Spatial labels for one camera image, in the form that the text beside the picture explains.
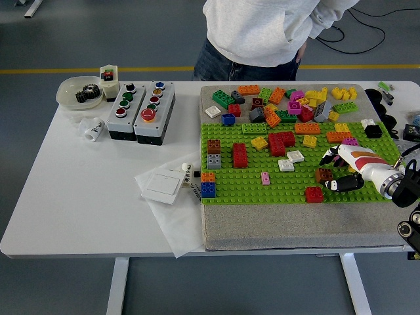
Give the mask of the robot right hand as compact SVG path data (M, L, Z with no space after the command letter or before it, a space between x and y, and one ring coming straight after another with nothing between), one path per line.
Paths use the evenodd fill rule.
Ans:
M371 181L382 196L390 199L404 178L404 173L400 169L389 165L369 148L339 144L324 154L319 165L322 166L334 160L334 166L349 165L356 171L353 175L325 181L325 187L335 192L357 190L366 181Z

